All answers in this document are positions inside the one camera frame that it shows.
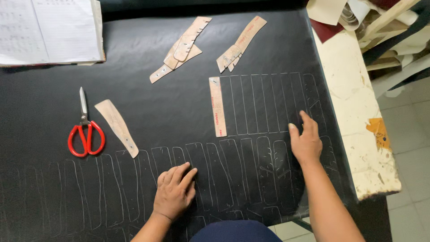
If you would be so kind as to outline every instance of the black work table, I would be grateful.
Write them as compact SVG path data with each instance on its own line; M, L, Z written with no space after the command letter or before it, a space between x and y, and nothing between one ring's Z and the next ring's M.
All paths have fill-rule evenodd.
M216 58L256 15L267 24L234 71L220 74ZM195 42L203 53L154 84L149 75L194 16L104 23L103 64L3 69L0 238L129 241L151 214L158 175L186 161L199 169L197 196L168 240L186 241L220 220L251 219L270 226L307 217L303 176L287 132L289 122L301 127L301 109L319 124L321 162L336 191L363 234L370 231L377 238L366 229L368 222L360 225L367 213L363 204L356 205L305 10L207 16L213 20ZM215 137L208 85L213 76L222 76L227 137ZM67 147L68 134L79 122L81 86L89 119L106 135L102 154L85 158L74 157ZM140 150L135 159L94 108L105 99L127 123ZM93 146L99 142L96 135ZM378 201L379 207L366 203L377 210L372 213L384 215L378 225L386 232L386 203Z

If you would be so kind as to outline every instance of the blue clothing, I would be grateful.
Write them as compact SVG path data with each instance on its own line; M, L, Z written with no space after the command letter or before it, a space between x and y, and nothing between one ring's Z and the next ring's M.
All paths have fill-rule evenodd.
M282 242L275 233L254 220L211 223L195 234L190 242Z

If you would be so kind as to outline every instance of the human hand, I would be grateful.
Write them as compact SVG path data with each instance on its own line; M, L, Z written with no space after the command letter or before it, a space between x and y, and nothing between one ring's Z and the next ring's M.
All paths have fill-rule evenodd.
M165 216L173 222L188 208L196 194L195 182L192 179L197 173L197 168L194 168L181 181L182 175L189 167L190 163L187 162L160 174L153 214Z
M323 143L319 139L318 124L304 111L300 111L303 119L303 133L300 135L294 124L288 124L291 137L291 150L297 158L300 166L320 164L319 156L323 149Z

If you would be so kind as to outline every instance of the stack of papers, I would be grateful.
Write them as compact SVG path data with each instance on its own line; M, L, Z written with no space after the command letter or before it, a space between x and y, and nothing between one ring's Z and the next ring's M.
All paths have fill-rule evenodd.
M2 0L0 9L0 65L105 61L97 0Z

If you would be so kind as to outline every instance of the person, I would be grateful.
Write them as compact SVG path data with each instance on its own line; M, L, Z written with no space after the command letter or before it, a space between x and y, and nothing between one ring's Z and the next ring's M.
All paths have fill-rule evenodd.
M291 149L297 158L306 184L309 200L309 217L317 241L362 242L363 236L337 195L329 177L319 161L323 144L319 139L318 125L304 111L300 111L303 132L288 124ZM170 225L190 205L196 194L194 168L183 179L189 168L187 162L160 174L154 200L154 210L133 238L132 242L160 242ZM191 241L280 241L263 224L251 220L211 223L193 236Z

